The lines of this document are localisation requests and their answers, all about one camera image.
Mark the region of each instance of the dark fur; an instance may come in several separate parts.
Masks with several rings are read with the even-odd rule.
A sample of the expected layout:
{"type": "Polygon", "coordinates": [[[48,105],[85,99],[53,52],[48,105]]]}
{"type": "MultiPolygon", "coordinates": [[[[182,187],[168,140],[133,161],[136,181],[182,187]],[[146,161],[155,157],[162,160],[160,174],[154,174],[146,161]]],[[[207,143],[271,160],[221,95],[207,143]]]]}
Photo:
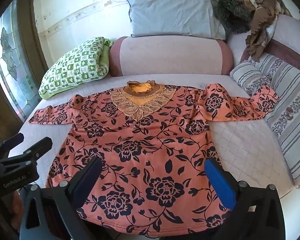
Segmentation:
{"type": "Polygon", "coordinates": [[[232,33],[246,33],[250,30],[251,14],[235,0],[219,0],[218,19],[232,33]]]}

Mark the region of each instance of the rolled striped cushion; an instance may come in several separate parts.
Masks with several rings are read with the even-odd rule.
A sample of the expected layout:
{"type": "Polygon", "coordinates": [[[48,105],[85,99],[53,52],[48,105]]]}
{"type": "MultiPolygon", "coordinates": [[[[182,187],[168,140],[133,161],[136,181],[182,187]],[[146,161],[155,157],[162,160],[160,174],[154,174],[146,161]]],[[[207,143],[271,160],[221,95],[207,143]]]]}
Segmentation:
{"type": "Polygon", "coordinates": [[[237,65],[230,72],[230,76],[242,86],[250,96],[265,84],[271,86],[271,81],[248,60],[237,65]]]}
{"type": "Polygon", "coordinates": [[[249,61],[270,78],[280,97],[265,120],[277,134],[294,183],[300,187],[300,70],[267,53],[260,62],[250,57],[249,61]]]}

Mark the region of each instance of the window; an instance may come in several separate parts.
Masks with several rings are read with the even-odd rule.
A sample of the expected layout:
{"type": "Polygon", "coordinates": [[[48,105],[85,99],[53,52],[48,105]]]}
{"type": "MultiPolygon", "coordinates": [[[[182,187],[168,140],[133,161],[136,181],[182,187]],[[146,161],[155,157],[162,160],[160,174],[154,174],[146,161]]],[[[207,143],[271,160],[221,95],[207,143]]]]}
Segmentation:
{"type": "Polygon", "coordinates": [[[24,122],[41,98],[22,51],[16,7],[13,0],[0,18],[0,84],[24,122]]]}

